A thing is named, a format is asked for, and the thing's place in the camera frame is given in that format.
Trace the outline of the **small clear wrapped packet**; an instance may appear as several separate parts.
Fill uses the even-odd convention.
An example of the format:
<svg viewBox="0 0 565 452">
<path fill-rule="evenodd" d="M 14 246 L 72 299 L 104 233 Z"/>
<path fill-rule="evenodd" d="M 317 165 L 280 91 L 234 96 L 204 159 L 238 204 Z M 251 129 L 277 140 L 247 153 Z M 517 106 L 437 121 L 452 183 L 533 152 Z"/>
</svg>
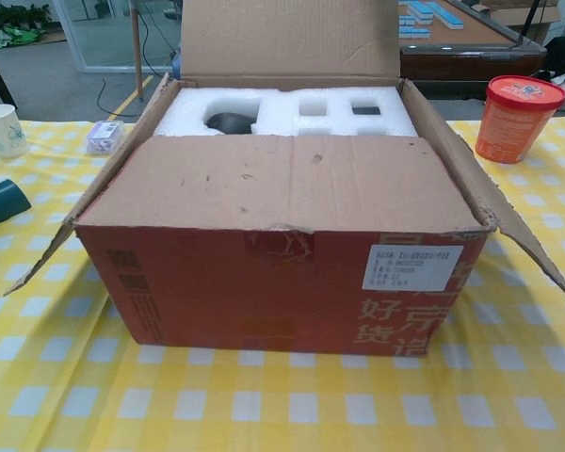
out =
<svg viewBox="0 0 565 452">
<path fill-rule="evenodd" d="M 86 137 L 87 154 L 111 154 L 125 136 L 122 121 L 97 121 Z"/>
</svg>

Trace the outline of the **dark wooden mahjong table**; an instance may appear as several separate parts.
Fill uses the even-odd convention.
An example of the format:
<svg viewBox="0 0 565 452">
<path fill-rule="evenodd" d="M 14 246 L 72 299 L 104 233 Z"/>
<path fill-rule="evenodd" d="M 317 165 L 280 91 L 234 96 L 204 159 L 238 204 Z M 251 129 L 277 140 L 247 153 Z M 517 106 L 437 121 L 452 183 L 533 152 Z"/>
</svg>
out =
<svg viewBox="0 0 565 452">
<path fill-rule="evenodd" d="M 399 27 L 427 28 L 428 40 L 402 40 L 400 74 L 428 98 L 481 98 L 490 80 L 499 75 L 532 75 L 546 57 L 546 49 L 490 15 L 461 0 L 433 1 L 464 23 L 461 30 L 447 28 L 433 13 L 419 16 L 411 0 L 399 0 Z"/>
</svg>

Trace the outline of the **orange cup with red lid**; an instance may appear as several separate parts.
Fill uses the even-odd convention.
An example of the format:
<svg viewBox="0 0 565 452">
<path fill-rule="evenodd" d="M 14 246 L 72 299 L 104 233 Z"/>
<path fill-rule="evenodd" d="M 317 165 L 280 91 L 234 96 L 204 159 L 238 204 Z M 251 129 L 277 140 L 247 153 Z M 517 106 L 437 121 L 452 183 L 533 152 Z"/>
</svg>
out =
<svg viewBox="0 0 565 452">
<path fill-rule="evenodd" d="M 565 102 L 565 90 L 533 77 L 502 75 L 486 88 L 475 151 L 493 162 L 522 161 L 546 123 Z"/>
</svg>

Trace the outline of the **white paper cup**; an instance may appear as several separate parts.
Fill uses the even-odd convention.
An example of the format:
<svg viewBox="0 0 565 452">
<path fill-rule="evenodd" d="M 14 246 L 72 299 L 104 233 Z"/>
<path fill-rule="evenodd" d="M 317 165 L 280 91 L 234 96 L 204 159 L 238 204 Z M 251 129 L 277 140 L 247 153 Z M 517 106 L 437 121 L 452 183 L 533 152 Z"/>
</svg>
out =
<svg viewBox="0 0 565 452">
<path fill-rule="evenodd" d="M 0 157 L 14 158 L 27 152 L 26 136 L 15 106 L 0 104 Z"/>
</svg>

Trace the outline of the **black rounded object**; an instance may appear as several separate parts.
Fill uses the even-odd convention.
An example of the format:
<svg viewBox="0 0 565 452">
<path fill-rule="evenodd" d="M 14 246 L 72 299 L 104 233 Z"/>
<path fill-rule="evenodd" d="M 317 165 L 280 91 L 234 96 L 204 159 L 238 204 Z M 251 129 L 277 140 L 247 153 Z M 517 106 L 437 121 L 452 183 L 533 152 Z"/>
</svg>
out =
<svg viewBox="0 0 565 452">
<path fill-rule="evenodd" d="M 224 135 L 250 135 L 257 118 L 234 112 L 217 113 L 207 119 L 206 125 Z"/>
</svg>

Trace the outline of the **red cardboard shipping box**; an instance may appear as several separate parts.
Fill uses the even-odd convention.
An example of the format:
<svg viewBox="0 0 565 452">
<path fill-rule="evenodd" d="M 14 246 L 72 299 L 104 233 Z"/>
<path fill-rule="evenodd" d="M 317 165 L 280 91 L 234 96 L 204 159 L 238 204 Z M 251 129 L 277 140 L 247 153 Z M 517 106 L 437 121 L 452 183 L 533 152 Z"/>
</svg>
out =
<svg viewBox="0 0 565 452">
<path fill-rule="evenodd" d="M 77 236 L 133 338 L 423 356 L 488 235 L 565 279 L 468 144 L 400 75 L 396 0 L 184 0 L 165 75 L 43 253 Z M 414 137 L 159 137 L 207 88 L 388 88 Z"/>
</svg>

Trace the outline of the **teal metal block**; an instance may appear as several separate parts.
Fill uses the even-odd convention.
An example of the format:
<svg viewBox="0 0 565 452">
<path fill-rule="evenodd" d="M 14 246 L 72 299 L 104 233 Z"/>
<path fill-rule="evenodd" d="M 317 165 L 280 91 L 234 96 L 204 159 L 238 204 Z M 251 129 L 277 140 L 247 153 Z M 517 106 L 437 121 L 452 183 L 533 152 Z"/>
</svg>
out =
<svg viewBox="0 0 565 452">
<path fill-rule="evenodd" d="M 0 182 L 0 223 L 31 208 L 23 191 L 10 179 Z"/>
</svg>

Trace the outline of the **wooden pole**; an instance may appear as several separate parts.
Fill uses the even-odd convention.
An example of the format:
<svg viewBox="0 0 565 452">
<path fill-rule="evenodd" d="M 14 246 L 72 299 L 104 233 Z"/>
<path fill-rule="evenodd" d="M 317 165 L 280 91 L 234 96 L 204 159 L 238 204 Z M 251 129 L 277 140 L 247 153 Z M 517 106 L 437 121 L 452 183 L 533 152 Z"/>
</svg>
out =
<svg viewBox="0 0 565 452">
<path fill-rule="evenodd" d="M 141 64 L 141 51 L 140 51 L 140 38 L 139 38 L 139 14 L 138 14 L 138 0 L 128 0 L 130 11 L 130 22 L 132 29 L 133 52 L 135 62 L 135 79 L 137 88 L 137 98 L 142 101 L 143 94 L 143 78 L 142 78 L 142 64 Z"/>
</svg>

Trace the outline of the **yellow white checkered tablecloth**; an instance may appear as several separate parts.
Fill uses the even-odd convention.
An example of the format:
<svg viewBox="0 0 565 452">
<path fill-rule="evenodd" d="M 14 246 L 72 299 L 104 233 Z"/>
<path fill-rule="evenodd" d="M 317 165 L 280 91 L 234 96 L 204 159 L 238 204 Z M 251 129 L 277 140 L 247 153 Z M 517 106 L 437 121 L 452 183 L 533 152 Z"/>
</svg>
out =
<svg viewBox="0 0 565 452">
<path fill-rule="evenodd" d="M 81 243 L 37 260 L 104 159 L 24 124 L 0 181 L 0 452 L 565 452 L 565 294 L 492 235 L 420 359 L 141 346 Z"/>
</svg>

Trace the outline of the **white foam insert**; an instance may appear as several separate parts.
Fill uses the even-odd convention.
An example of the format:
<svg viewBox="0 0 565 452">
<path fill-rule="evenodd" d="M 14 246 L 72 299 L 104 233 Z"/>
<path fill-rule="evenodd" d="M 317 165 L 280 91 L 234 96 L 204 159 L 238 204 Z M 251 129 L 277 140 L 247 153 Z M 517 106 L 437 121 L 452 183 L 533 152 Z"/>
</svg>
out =
<svg viewBox="0 0 565 452">
<path fill-rule="evenodd" d="M 251 135 L 417 135 L 394 87 L 181 89 L 153 133 L 164 137 L 224 135 L 206 125 L 208 118 L 222 112 L 256 117 Z"/>
</svg>

